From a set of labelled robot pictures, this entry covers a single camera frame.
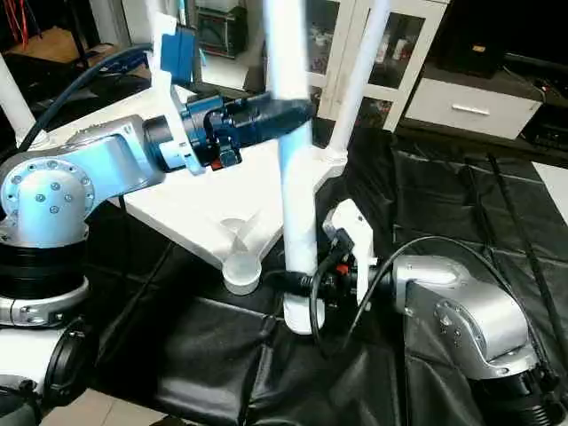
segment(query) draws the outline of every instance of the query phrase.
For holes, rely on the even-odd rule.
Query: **red marking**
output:
[[[219,170],[223,168],[223,164],[221,164],[221,160],[219,160],[218,158],[216,160],[214,160],[213,162],[211,162],[211,169],[212,170]]]
[[[339,264],[335,269],[342,275],[347,275],[347,273],[349,272],[349,266],[347,266],[346,264]]]

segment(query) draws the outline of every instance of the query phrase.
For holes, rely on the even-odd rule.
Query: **black tablecloth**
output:
[[[329,126],[317,122],[316,139],[325,143],[328,136]],[[568,324],[568,228],[530,163],[500,158],[499,164]],[[345,172],[318,192],[319,222],[349,197],[374,229],[378,256],[428,233],[492,255],[563,373],[531,268],[482,154],[359,129]],[[467,381],[418,319],[403,319],[377,300],[348,351],[325,361],[309,337],[288,331],[280,294],[262,285],[251,296],[228,294],[219,271],[134,219],[126,258],[130,279],[123,283],[116,272],[125,260],[122,225],[110,205],[91,220],[89,312],[101,329],[114,327],[109,321],[155,277],[134,313],[115,328],[118,337],[99,364],[98,389],[208,425],[482,424]],[[324,251],[323,233],[319,244]],[[426,242],[416,252],[451,256],[491,281],[453,246]],[[160,258],[165,260],[158,268]],[[264,270],[281,268],[283,258],[279,241]],[[351,315],[349,307],[329,311],[329,342],[344,332]]]

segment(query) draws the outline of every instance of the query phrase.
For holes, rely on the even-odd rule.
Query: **white pole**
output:
[[[268,63],[276,99],[307,99],[308,59],[304,0],[264,0]],[[312,124],[279,139],[286,269],[314,274],[317,267],[316,214],[309,179]],[[318,304],[318,320],[324,321]],[[308,299],[286,294],[284,319],[295,333],[310,334]]]
[[[20,146],[22,140],[24,140],[29,130],[36,123],[36,119],[29,110],[28,104],[1,54],[0,85],[0,107],[2,107],[4,114],[14,129],[14,133],[16,133],[16,145]],[[35,142],[43,143],[46,139],[47,133],[42,130],[35,138]]]
[[[331,156],[344,152],[349,145],[353,126],[363,100],[363,90],[373,70],[376,53],[383,39],[384,29],[386,28],[390,12],[390,0],[373,1],[365,34],[361,40],[361,47],[355,60],[355,66],[347,83],[347,89],[339,109],[334,132],[327,146],[327,152]]]

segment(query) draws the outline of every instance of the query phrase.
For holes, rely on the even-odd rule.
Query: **tile floor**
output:
[[[149,426],[165,414],[87,390],[70,406],[57,408],[42,426]]]

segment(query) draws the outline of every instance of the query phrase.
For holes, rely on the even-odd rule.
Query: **screw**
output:
[[[447,315],[444,315],[444,317],[442,317],[440,322],[442,323],[443,326],[446,327],[451,326],[453,324],[452,320]]]

